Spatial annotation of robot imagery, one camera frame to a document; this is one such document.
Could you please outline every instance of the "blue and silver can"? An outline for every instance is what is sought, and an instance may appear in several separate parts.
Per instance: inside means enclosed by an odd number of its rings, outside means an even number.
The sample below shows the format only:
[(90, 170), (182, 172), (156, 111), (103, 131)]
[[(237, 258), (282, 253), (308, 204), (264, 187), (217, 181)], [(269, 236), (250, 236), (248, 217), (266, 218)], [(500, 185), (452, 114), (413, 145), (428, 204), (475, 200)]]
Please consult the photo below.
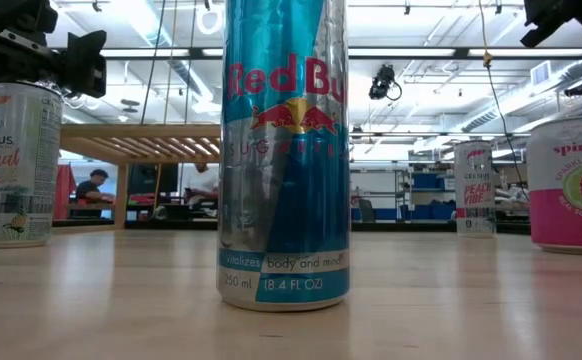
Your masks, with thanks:
[(261, 311), (349, 290), (346, 3), (227, 0), (218, 289)]

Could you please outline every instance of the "ceiling duct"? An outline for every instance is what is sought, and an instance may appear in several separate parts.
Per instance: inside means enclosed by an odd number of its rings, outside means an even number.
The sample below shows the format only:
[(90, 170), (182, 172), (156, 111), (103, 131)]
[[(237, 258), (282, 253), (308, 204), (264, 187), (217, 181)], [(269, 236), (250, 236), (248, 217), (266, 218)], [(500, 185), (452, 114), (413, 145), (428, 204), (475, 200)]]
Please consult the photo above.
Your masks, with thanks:
[[(167, 29), (160, 27), (160, 19), (155, 12), (153, 2), (150, 0), (116, 0), (116, 5), (125, 16), (129, 24), (151, 47), (162, 46), (170, 48), (175, 46)], [(202, 79), (190, 69), (188, 62), (182, 60), (167, 60), (182, 82), (192, 91), (193, 97), (198, 101), (213, 100), (213, 93), (203, 83)]]
[[(528, 106), (540, 99), (541, 96), (538, 94), (546, 93), (550, 90), (560, 90), (562, 88), (567, 88), (573, 82), (582, 78), (582, 60), (573, 63), (562, 70), (555, 71), (552, 74), (553, 80), (543, 82), (538, 89), (538, 86), (534, 86), (531, 80), (525, 81), (523, 84), (516, 86), (514, 89), (508, 91), (507, 93), (498, 96), (498, 100), (501, 104), (502, 114), (507, 115), (525, 106)], [(500, 114), (498, 113), (498, 108), (495, 101), (489, 103), (488, 105), (470, 113), (462, 124), (457, 127), (463, 132), (470, 132), (477, 128), (478, 126), (484, 125), (490, 121), (500, 119)]]

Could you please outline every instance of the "red bull can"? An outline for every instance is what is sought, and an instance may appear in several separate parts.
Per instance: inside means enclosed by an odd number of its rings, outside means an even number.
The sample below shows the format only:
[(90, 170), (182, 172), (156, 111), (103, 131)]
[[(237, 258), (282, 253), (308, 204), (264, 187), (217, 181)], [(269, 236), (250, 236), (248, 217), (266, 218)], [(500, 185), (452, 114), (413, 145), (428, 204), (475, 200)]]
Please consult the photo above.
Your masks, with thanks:
[(349, 290), (346, 5), (226, 2), (218, 290), (261, 311)]
[(44, 245), (51, 233), (62, 99), (0, 84), (0, 247)]

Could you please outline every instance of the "celsius can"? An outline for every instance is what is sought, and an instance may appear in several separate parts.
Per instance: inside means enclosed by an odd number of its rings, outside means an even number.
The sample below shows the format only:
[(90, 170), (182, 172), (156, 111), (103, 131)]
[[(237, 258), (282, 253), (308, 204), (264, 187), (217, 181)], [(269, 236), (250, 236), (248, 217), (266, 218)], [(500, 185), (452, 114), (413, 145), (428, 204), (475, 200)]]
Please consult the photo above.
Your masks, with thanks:
[(466, 141), (455, 146), (458, 235), (492, 237), (495, 225), (491, 143)]
[(49, 238), (62, 101), (30, 84), (0, 84), (0, 247)]
[(527, 155), (533, 242), (582, 253), (582, 118), (533, 129)]
[(218, 289), (261, 311), (349, 289), (346, 5), (226, 2)]

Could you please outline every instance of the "can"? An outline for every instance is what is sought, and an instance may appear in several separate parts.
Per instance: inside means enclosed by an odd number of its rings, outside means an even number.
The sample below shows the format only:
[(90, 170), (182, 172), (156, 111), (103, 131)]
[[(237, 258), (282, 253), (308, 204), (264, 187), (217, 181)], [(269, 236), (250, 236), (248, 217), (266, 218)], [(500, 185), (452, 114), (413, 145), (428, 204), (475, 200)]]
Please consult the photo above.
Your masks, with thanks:
[(49, 238), (61, 118), (59, 94), (0, 83), (0, 247), (40, 246)]
[(527, 162), (533, 242), (582, 253), (582, 117), (533, 129)]
[(476, 140), (454, 148), (458, 235), (493, 237), (496, 232), (491, 143)]
[(217, 286), (229, 304), (311, 310), (348, 292), (345, 12), (226, 2)]

